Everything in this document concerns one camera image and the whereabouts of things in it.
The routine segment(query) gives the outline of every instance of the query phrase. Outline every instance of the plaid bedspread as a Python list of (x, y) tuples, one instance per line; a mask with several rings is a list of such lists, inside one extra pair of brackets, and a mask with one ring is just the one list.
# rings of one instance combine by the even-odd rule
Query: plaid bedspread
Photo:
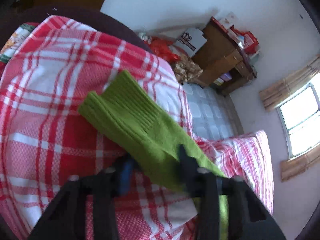
[[(0, 81), (0, 214), (26, 239), (70, 175), (92, 175), (124, 151), (77, 113), (87, 93), (102, 93), (127, 69), (147, 94), (196, 140), (228, 176), (246, 178), (272, 211), (273, 177), (266, 134), (224, 141), (192, 132), (186, 95), (162, 59), (74, 20), (50, 16), (24, 41)], [(185, 194), (136, 172), (115, 199), (121, 239), (190, 239), (196, 209)], [(93, 239), (92, 200), (87, 239)]]

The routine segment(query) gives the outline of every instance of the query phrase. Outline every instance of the red bag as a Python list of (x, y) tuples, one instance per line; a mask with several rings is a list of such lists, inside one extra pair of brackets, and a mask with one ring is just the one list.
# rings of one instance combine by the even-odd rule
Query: red bag
[(169, 64), (180, 61), (181, 58), (179, 55), (174, 54), (168, 46), (173, 44), (172, 41), (165, 41), (160, 38), (152, 37), (152, 41), (149, 45), (150, 49), (155, 55), (160, 58), (163, 58)]
[(232, 26), (230, 28), (237, 35), (244, 36), (244, 52), (246, 54), (255, 54), (256, 47), (259, 45), (257, 38), (251, 32), (241, 32)]

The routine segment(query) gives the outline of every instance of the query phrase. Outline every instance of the bed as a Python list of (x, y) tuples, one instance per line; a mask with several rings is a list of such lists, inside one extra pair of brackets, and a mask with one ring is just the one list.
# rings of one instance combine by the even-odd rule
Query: bed
[[(19, 23), (15, 19), (15, 27), (0, 28), (0, 42), (8, 29), (13, 32), (23, 22), (41, 22), (52, 8), (69, 18), (52, 16), (42, 22), (9, 61), (0, 81), (0, 214), (4, 227), (9, 225), (18, 239), (25, 239), (70, 175), (96, 173), (124, 153), (76, 112), (90, 90), (102, 92), (122, 69), (130, 71), (228, 177), (245, 178), (272, 212), (273, 174), (265, 132), (221, 141), (197, 137), (185, 92), (170, 66), (150, 54), (124, 25), (89, 10), (91, 17), (83, 9), (35, 8), (20, 17)], [(108, 24), (101, 27), (101, 19)], [(81, 48), (83, 64), (66, 65), (75, 48)], [(142, 173), (135, 174), (129, 195), (115, 200), (115, 206), (122, 239), (193, 236), (196, 210), (192, 200), (152, 184)], [(87, 208), (87, 239), (92, 239), (90, 202)]]

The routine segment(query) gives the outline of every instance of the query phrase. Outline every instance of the wooden desk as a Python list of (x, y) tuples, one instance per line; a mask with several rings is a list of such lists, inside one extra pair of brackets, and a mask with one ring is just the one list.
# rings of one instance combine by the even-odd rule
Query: wooden desk
[[(228, 95), (256, 78), (244, 51), (213, 20), (203, 29), (206, 44), (193, 56), (193, 61), (204, 71), (194, 80), (202, 87), (213, 86), (221, 94)], [(230, 72), (232, 80), (221, 86), (213, 81)]]

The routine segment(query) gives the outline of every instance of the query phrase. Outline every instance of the clutter on shelf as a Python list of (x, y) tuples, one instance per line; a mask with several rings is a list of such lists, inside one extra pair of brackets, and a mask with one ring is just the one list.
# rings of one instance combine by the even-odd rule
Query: clutter on shelf
[(146, 33), (138, 35), (155, 55), (171, 65), (177, 81), (183, 84), (199, 77), (203, 72), (199, 65), (190, 58), (206, 42), (202, 34), (196, 28), (188, 28), (175, 42), (170, 37), (161, 36), (160, 38), (149, 36)]
[(202, 30), (185, 27), (177, 38), (161, 32), (140, 32), (138, 36), (171, 65), (179, 83), (212, 85), (227, 95), (257, 77), (251, 65), (259, 56), (258, 39), (237, 21), (236, 15), (229, 13), (221, 20), (211, 17)]

